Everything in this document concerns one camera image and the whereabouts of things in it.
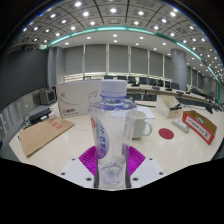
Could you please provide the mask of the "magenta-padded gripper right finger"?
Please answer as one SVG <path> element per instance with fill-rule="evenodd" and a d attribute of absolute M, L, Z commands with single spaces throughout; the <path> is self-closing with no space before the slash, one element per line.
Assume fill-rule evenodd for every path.
<path fill-rule="evenodd" d="M 126 187 L 140 188 L 165 176 L 165 172 L 152 157 L 145 157 L 133 146 L 127 154 Z"/>

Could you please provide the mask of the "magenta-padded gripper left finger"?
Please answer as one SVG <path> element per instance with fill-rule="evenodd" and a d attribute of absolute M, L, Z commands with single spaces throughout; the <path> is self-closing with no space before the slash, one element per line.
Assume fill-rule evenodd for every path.
<path fill-rule="evenodd" d="M 87 149 L 78 158 L 70 159 L 58 176 L 84 188 L 93 188 L 97 173 L 96 148 Z"/>

